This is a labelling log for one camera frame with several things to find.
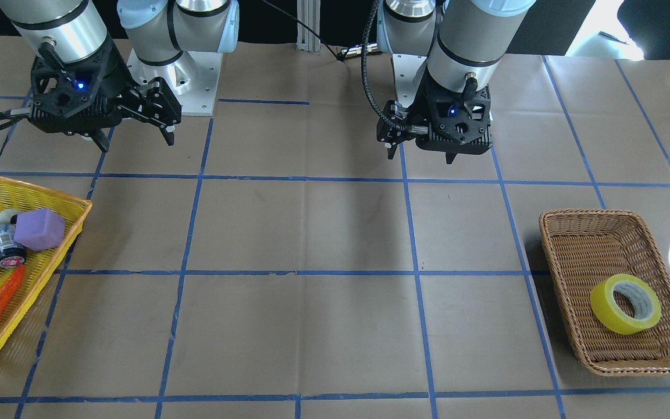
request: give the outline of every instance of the small bottle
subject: small bottle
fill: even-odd
[[[0,268],[15,268],[24,263],[24,247],[14,241],[15,225],[0,225]]]

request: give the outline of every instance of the yellow tape roll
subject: yellow tape roll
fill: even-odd
[[[627,297],[635,308],[635,317],[625,314],[614,300],[614,292]],[[593,287],[591,308],[610,331],[631,335],[655,326],[660,320],[660,301],[648,284],[636,276],[617,274]]]

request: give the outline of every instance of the wicker basket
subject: wicker basket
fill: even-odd
[[[91,209],[91,202],[54,189],[0,177],[0,211],[17,208],[22,211],[48,207],[66,220],[66,235],[59,247],[27,252],[26,278],[12,297],[0,318],[0,350],[24,314],[66,255],[69,246],[82,231],[82,224]],[[0,285],[11,270],[0,269]]]
[[[539,220],[568,339],[580,363],[607,377],[670,376],[670,277],[640,215],[606,209],[556,209]],[[614,274],[645,281],[662,304],[658,324],[624,336],[598,321],[593,287]],[[624,297],[617,302],[633,315]]]

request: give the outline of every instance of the metal post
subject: metal post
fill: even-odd
[[[296,0],[298,19],[319,33],[320,0]],[[319,52],[319,39],[300,24],[296,26],[296,48],[308,52]]]

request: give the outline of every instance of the purple cube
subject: purple cube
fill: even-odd
[[[14,241],[30,250],[56,247],[63,241],[64,222],[49,208],[34,209],[17,215]]]

